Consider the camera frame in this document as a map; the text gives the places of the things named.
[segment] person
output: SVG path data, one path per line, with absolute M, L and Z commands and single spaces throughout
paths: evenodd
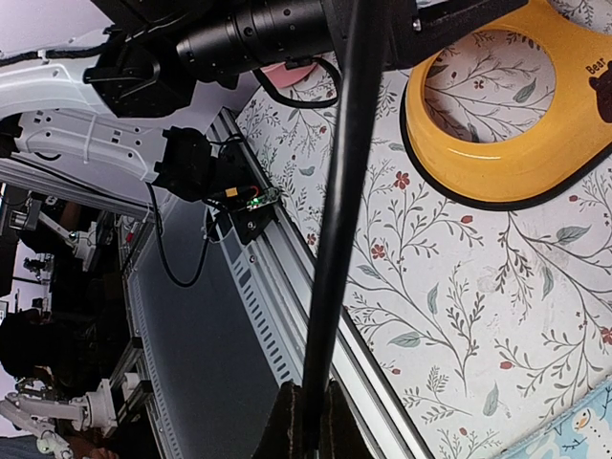
M 120 459 L 117 454 L 106 448 L 96 448 L 88 441 L 78 437 L 67 437 L 76 459 L 88 457 L 90 459 Z M 2 459 L 44 459 L 51 456 L 38 451 L 36 438 L 32 435 L 25 437 L 0 437 L 0 457 Z
M 37 309 L 8 315 L 0 325 L 0 363 L 15 378 L 45 381 L 44 367 L 60 383 L 71 386 L 77 376 L 73 334 L 57 323 L 44 323 Z

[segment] black cable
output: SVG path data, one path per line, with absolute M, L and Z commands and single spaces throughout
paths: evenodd
M 130 252 L 127 254 L 127 256 L 125 257 L 125 260 L 123 260 L 123 264 L 121 265 L 121 270 L 120 270 L 121 275 L 124 275 L 125 272 L 127 271 L 127 267 L 130 265 L 130 261 L 132 261 L 132 258 L 134 257 L 134 253 L 136 252 L 136 249 L 137 249 L 138 245 L 140 244 L 141 235 L 142 235 L 142 232 L 139 232 L 138 235 L 131 242 L 132 247 L 130 249 Z
M 30 196 L 28 196 L 26 199 L 24 199 L 23 201 L 21 201 L 19 203 L 11 203 L 11 202 L 7 201 L 6 196 L 0 196 L 0 197 L 2 198 L 2 205 L 3 206 L 8 206 L 10 208 L 20 208 L 21 206 L 26 204 L 28 202 L 28 200 L 30 199 Z
M 101 55 L 105 51 L 108 51 L 115 46 L 122 44 L 125 41 L 125 35 L 123 33 L 111 38 L 106 43 L 97 45 L 93 48 L 87 48 L 84 50 L 47 50 L 44 55 L 48 59 L 82 59 L 87 57 L 94 57 L 95 55 Z M 26 60 L 36 60 L 41 57 L 38 55 L 38 51 L 28 51 L 21 55 L 12 55 L 5 59 L 0 59 L 0 67 L 6 67 L 8 65 L 18 64 L 19 62 L 25 62 Z
M 354 2 L 304 359 L 304 448 L 318 448 L 389 30 L 390 0 Z
M 270 98 L 276 103 L 280 103 L 281 105 L 286 105 L 287 107 L 297 109 L 329 108 L 332 105 L 335 105 L 336 102 L 338 102 L 340 86 L 342 85 L 342 77 L 340 76 L 338 69 L 322 57 L 313 57 L 313 61 L 320 65 L 323 69 L 325 69 L 325 71 L 332 78 L 332 81 L 334 82 L 334 87 L 336 88 L 336 96 L 334 98 L 317 101 L 295 100 L 294 98 L 286 98 L 278 92 L 276 87 L 261 70 L 253 70 L 253 73 L 255 75 L 255 78 L 257 78 L 257 81 L 259 81 L 259 84 L 261 84 L 266 93 L 268 93 L 268 96 L 270 96 Z
M 196 282 L 200 279 L 200 275 L 202 275 L 202 270 L 204 269 L 204 262 L 206 261 L 206 258 L 207 258 L 208 244 L 210 243 L 209 235 L 217 226 L 217 222 L 221 214 L 218 214 L 215 217 L 215 219 L 212 221 L 212 224 L 210 225 L 210 228 L 207 229 L 207 238 L 205 239 L 204 244 L 202 245 L 200 261 L 198 262 L 198 267 L 196 269 L 195 274 L 193 275 L 191 280 L 189 280 L 188 282 L 183 282 L 179 280 L 176 275 L 174 275 L 174 273 L 170 269 L 170 265 L 168 264 L 168 260 L 165 256 L 164 241 L 162 240 L 162 232 L 161 232 L 162 217 L 160 215 L 160 210 L 157 207 L 157 198 L 155 197 L 155 191 L 153 190 L 153 186 L 151 184 L 146 184 L 146 188 L 149 190 L 149 194 L 151 195 L 151 203 L 153 204 L 153 212 L 155 214 L 155 239 L 157 241 L 158 250 L 160 251 L 160 258 L 162 259 L 162 265 L 164 266 L 164 271 L 168 275 L 172 283 L 181 287 L 182 289 L 188 289 L 189 287 L 193 287 L 196 284 Z
M 93 194 L 95 194 L 97 196 L 100 196 L 102 198 L 111 199 L 111 200 L 116 201 L 118 203 L 127 204 L 129 206 L 135 206 L 137 208 L 146 208 L 146 209 L 148 209 L 148 206 L 146 206 L 146 205 L 138 204 L 138 203 L 133 203 L 132 201 L 128 201 L 126 199 L 118 198 L 116 196 L 113 196 L 111 194 L 105 193 L 103 191 L 99 191 L 98 189 L 95 189 L 95 188 L 92 188 L 92 187 L 87 186 L 85 184 L 82 184 L 81 182 L 77 182 L 76 180 L 69 179 L 68 177 L 65 177 L 65 176 L 55 172 L 54 170 L 48 169 L 48 168 L 46 168 L 46 167 L 44 167 L 44 166 L 42 166 L 40 164 L 30 163 L 29 161 L 22 160 L 21 158 L 15 158 L 13 156 L 10 156 L 9 160 L 15 161 L 16 163 L 20 163 L 20 164 L 26 165 L 27 167 L 31 167 L 32 169 L 39 170 L 41 172 L 44 172 L 45 174 L 49 174 L 49 175 L 51 175 L 53 177 L 56 177 L 57 179 L 61 180 L 62 182 L 65 182 L 65 183 L 70 184 L 72 186 L 78 186 L 79 188 L 82 188 L 82 189 L 84 189 L 86 191 L 89 191 L 90 193 L 93 193 Z
M 217 146 L 224 146 L 225 147 L 225 146 L 232 145 L 232 144 L 235 144 L 235 143 L 242 143 L 243 141 L 244 141 L 244 139 L 239 134 L 232 134 L 231 136 L 229 136 L 227 139 L 225 139 L 222 142 L 208 140 L 208 143 L 210 143 L 211 145 L 217 145 Z
M 57 161 L 59 158 L 61 158 L 61 155 L 59 153 L 57 153 L 55 156 L 45 156 L 42 153 L 38 153 L 37 151 L 34 151 L 34 155 L 43 161 L 48 161 L 49 163 L 52 163 L 53 161 Z
M 206 199 L 206 198 L 203 199 L 202 201 L 207 206 L 211 206 L 212 208 L 216 208 L 220 212 L 227 212 L 228 211 L 227 208 L 225 206 L 223 206 L 221 203 L 217 203 L 215 201 L 211 201 L 210 199 Z

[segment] blue-white cloth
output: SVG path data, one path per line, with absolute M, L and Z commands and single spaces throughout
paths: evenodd
M 6 438 L 0 437 L 1 459 L 44 459 L 47 456 L 38 451 L 36 438 L 32 435 L 26 437 Z
M 612 378 L 608 378 L 503 459 L 609 459 L 611 426 Z

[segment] table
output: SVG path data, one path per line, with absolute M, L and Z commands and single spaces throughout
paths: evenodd
M 604 0 L 554 3 L 612 29 Z M 434 73 L 431 116 L 480 142 L 529 129 L 556 90 L 544 51 L 507 31 L 461 40 Z M 536 208 L 454 204 L 406 156 L 399 110 L 408 78 L 382 80 L 345 307 L 433 453 L 494 457 L 612 369 L 612 161 Z M 286 94 L 328 98 L 334 89 L 318 69 Z M 239 118 L 314 254 L 335 117 L 279 106 L 260 90 Z

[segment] metal frame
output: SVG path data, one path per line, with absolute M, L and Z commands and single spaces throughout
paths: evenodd
M 112 196 L 117 196 L 117 198 L 123 200 L 124 198 L 105 189 L 100 189 L 100 191 L 110 197 L 97 195 L 80 186 L 68 184 L 42 171 L 7 159 L 0 159 L 0 182 L 120 215 L 142 219 L 150 214 L 150 211 L 143 204 L 137 202 L 129 204 L 128 202 L 118 201 L 113 199 Z
M 106 39 L 99 31 L 98 43 Z M 85 71 L 98 57 L 84 59 L 44 58 L 0 69 L 0 120 L 17 113 L 71 108 L 112 115 L 93 86 L 83 81 Z
M 209 135 L 222 140 L 239 134 L 230 110 L 222 110 L 211 126 Z M 247 144 L 245 157 L 258 179 L 269 184 L 261 166 Z M 307 336 L 308 311 L 314 278 L 314 257 L 303 237 L 282 206 L 276 207 L 277 222 L 268 225 L 264 234 L 245 248 L 255 257 L 251 270 L 267 291 L 267 303 L 276 326 L 295 349 L 297 367 L 303 362 Z M 416 426 L 408 417 L 397 394 L 362 341 L 347 314 L 342 315 L 333 360 L 332 376 L 345 388 L 349 404 L 356 415 L 370 449 L 377 457 L 431 458 Z
M 239 133 L 234 116 L 227 109 L 222 110 L 208 130 L 208 136 L 214 141 L 223 141 Z M 247 145 L 242 148 L 258 180 L 269 185 L 269 179 L 251 149 Z M 175 203 L 176 198 L 171 198 L 163 213 L 170 212 Z M 245 310 L 277 382 L 293 379 L 301 383 L 315 259 L 284 208 L 276 205 L 274 210 L 277 220 L 271 222 L 263 234 L 248 246 L 236 247 L 234 228 L 222 234 L 221 244 Z M 142 230 L 145 235 L 134 249 L 134 269 L 138 268 L 140 252 L 148 251 L 154 244 L 150 228 Z M 125 257 L 127 250 L 123 248 L 121 253 Z M 148 402 L 147 410 L 160 451 L 165 457 L 182 459 L 176 434 L 167 416 L 150 344 L 147 343 L 139 282 L 136 276 L 131 276 L 126 286 L 132 322 L 130 330 L 132 336 L 142 337 L 144 344 L 144 358 L 137 362 L 137 368 L 141 378 L 152 382 L 155 394 Z M 253 314 L 256 306 L 264 311 L 261 316 L 257 315 L 259 310 Z M 264 314 L 265 324 L 261 323 Z M 266 327 L 269 328 L 265 333 L 259 333 Z M 270 356 L 273 348 L 267 349 L 272 337 L 266 337 L 271 331 L 279 349 L 274 356 Z M 281 364 L 281 361 L 274 363 L 278 357 L 286 364 L 286 369 L 282 371 L 276 371 Z M 376 458 L 432 457 L 348 314 L 343 314 L 340 321 L 332 377 L 344 388 L 366 443 Z

